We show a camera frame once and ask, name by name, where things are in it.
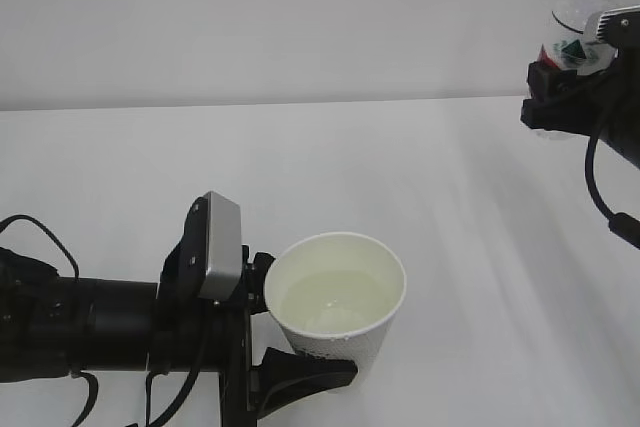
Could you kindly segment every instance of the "plastic bottle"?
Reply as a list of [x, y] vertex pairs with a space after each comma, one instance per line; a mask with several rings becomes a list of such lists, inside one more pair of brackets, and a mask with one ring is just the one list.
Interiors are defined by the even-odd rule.
[[583, 41], [587, 20], [596, 12], [638, 4], [640, 0], [557, 0], [538, 60], [563, 70], [577, 69], [579, 75], [608, 67], [615, 50]]

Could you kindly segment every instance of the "bottle label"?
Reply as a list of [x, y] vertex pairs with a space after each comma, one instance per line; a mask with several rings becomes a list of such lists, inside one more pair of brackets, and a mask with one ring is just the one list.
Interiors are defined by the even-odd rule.
[[578, 75], [589, 75], [606, 69], [615, 55], [608, 44], [587, 44], [583, 33], [563, 24], [552, 13], [539, 61], [562, 70], [577, 70]]

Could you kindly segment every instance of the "white paper cup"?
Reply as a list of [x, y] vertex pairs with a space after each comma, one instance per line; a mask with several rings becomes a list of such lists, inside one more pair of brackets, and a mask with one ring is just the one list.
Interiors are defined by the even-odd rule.
[[353, 360], [368, 373], [402, 304], [398, 257], [361, 234], [333, 232], [293, 245], [271, 265], [265, 302], [294, 351]]

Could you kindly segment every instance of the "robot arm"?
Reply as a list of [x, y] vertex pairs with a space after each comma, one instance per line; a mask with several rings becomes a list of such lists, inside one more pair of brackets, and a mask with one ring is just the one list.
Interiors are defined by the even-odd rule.
[[[241, 244], [240, 209], [210, 192], [187, 214], [180, 242], [167, 257], [160, 283], [81, 278], [77, 264], [44, 225], [74, 267], [60, 277], [44, 262], [0, 249], [0, 382], [85, 378], [86, 371], [147, 371], [147, 426], [161, 427], [180, 408], [200, 371], [219, 373], [223, 427], [255, 427], [258, 419], [308, 395], [351, 383], [351, 361], [301, 357], [267, 349], [252, 365], [251, 316], [266, 311], [263, 285], [275, 260]], [[150, 422], [152, 379], [188, 371], [167, 410]]]
[[521, 120], [531, 129], [581, 134], [589, 138], [585, 179], [596, 207], [616, 235], [640, 248], [640, 222], [614, 213], [598, 191], [593, 162], [598, 140], [640, 168], [640, 6], [600, 12], [587, 22], [585, 42], [606, 42], [618, 49], [611, 65], [579, 77], [544, 61], [529, 65], [531, 99], [524, 101]]

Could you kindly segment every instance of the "cup rim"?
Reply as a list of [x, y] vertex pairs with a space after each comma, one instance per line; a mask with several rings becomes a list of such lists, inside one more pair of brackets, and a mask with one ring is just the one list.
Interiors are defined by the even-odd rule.
[[[351, 330], [351, 331], [348, 331], [348, 332], [341, 332], [339, 334], [322, 334], [322, 333], [308, 332], [306, 330], [299, 329], [297, 327], [294, 327], [294, 326], [288, 324], [287, 322], [284, 322], [284, 321], [280, 320], [273, 313], [271, 308], [269, 307], [269, 299], [267, 298], [267, 295], [266, 295], [266, 291], [267, 291], [266, 286], [267, 286], [267, 283], [269, 282], [269, 273], [272, 272], [271, 269], [276, 267], [276, 265], [278, 264], [280, 259], [284, 258], [289, 252], [291, 252], [292, 250], [294, 250], [295, 248], [299, 247], [300, 245], [302, 245], [304, 243], [310, 242], [312, 240], [325, 238], [325, 237], [338, 237], [338, 236], [358, 237], [360, 239], [365, 239], [365, 240], [367, 240], [369, 242], [373, 242], [373, 243], [377, 244], [378, 246], [380, 246], [384, 250], [386, 250], [389, 254], [391, 254], [391, 257], [395, 260], [396, 265], [398, 267], [400, 267], [400, 272], [402, 273], [402, 292], [400, 292], [400, 297], [398, 298], [398, 300], [395, 303], [395, 305], [393, 306], [393, 308], [391, 310], [389, 310], [389, 312], [384, 317], [382, 317], [381, 319], [377, 320], [376, 322], [374, 322], [374, 323], [372, 323], [372, 324], [370, 324], [370, 325], [368, 325], [366, 327], [362, 327], [362, 328], [356, 329], [356, 330]], [[290, 247], [288, 247], [287, 249], [285, 249], [285, 251], [282, 254], [280, 254], [280, 256], [278, 258], [276, 258], [276, 260], [273, 262], [273, 264], [269, 268], [269, 271], [267, 272], [267, 276], [265, 278], [264, 286], [265, 286], [265, 289], [264, 289], [264, 292], [265, 292], [264, 301], [265, 301], [265, 304], [267, 306], [267, 310], [269, 311], [269, 314], [271, 315], [271, 317], [273, 317], [275, 319], [275, 321], [278, 324], [280, 324], [283, 328], [293, 332], [294, 334], [297, 334], [297, 335], [300, 335], [302, 337], [306, 337], [306, 338], [309, 338], [309, 339], [338, 340], [338, 339], [349, 339], [350, 337], [355, 337], [357, 335], [366, 334], [368, 332], [371, 332], [371, 331], [377, 329], [381, 325], [384, 325], [391, 318], [393, 318], [393, 316], [396, 314], [396, 312], [398, 311], [398, 309], [402, 305], [402, 303], [404, 301], [404, 298], [405, 298], [405, 295], [407, 293], [407, 273], [405, 271], [404, 265], [402, 265], [402, 262], [400, 261], [400, 258], [395, 254], [395, 252], [393, 252], [393, 250], [391, 250], [389, 247], [387, 247], [384, 243], [382, 243], [378, 239], [375, 239], [375, 238], [373, 238], [371, 236], [368, 236], [368, 235], [365, 235], [365, 234], [359, 234], [357, 232], [348, 232], [348, 231], [324, 232], [324, 233], [321, 233], [321, 234], [312, 235], [311, 237], [307, 237], [305, 239], [299, 240], [295, 244], [293, 244]]]

